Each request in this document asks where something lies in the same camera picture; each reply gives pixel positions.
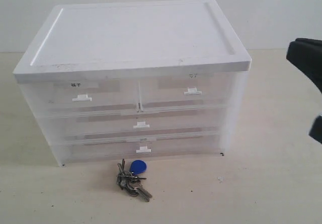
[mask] storage cabinet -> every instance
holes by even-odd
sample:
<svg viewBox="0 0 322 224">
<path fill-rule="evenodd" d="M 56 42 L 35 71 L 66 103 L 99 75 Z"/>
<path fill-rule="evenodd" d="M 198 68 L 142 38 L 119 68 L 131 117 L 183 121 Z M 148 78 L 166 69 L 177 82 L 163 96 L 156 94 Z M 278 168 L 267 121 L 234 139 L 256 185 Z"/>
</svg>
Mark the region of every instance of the storage cabinet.
<svg viewBox="0 0 322 224">
<path fill-rule="evenodd" d="M 64 5 L 14 74 L 63 166 L 222 155 L 250 63 L 215 0 Z"/>
</svg>

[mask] drawer handle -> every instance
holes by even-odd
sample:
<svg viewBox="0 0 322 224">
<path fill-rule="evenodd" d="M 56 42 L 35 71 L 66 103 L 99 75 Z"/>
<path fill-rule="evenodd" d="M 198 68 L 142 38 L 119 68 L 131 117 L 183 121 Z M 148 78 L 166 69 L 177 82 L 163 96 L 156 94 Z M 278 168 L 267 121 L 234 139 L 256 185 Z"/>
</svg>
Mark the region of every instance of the drawer handle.
<svg viewBox="0 0 322 224">
<path fill-rule="evenodd" d="M 148 127 L 150 127 L 150 124 L 146 124 L 145 122 L 137 122 L 137 124 L 133 126 L 133 128 L 148 128 Z"/>
<path fill-rule="evenodd" d="M 198 91 L 197 88 L 188 88 L 188 91 L 185 92 L 185 95 L 201 95 L 202 91 Z"/>
<path fill-rule="evenodd" d="M 73 102 L 91 102 L 92 98 L 89 97 L 87 94 L 77 95 L 77 98 L 73 98 L 72 101 Z"/>
<path fill-rule="evenodd" d="M 139 153 L 150 153 L 150 152 L 151 152 L 151 149 L 147 148 L 147 146 L 142 146 L 142 147 L 140 147 L 139 150 L 136 150 L 137 154 L 139 154 Z"/>
</svg>

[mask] white table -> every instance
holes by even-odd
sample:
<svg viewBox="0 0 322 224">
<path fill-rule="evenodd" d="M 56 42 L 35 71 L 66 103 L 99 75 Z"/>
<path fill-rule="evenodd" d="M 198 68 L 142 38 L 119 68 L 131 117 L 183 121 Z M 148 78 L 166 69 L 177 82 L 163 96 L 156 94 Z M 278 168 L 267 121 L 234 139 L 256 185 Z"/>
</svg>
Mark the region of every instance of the white table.
<svg viewBox="0 0 322 224">
<path fill-rule="evenodd" d="M 57 167 L 11 74 L 22 54 L 0 54 L 0 222 L 320 224 L 322 96 L 286 50 L 250 53 L 227 155 L 147 161 L 150 203 L 115 184 L 117 161 Z"/>
</svg>

